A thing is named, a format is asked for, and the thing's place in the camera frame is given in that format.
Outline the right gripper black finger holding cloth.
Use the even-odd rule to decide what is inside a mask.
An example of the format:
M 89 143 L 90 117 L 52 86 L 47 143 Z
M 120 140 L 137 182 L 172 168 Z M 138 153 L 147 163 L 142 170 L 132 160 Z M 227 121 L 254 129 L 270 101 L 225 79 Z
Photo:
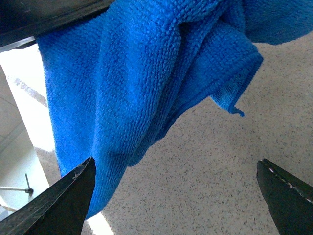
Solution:
M 25 48 L 38 36 L 105 12 L 112 0 L 2 0 L 0 48 Z

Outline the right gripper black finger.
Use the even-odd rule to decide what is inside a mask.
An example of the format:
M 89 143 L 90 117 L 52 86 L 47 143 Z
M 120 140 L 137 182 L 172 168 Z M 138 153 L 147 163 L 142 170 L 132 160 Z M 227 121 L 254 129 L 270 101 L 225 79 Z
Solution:
M 95 186 L 95 161 L 87 158 L 0 223 L 2 235 L 79 235 Z
M 273 162 L 257 163 L 257 182 L 281 235 L 313 233 L 313 187 Z

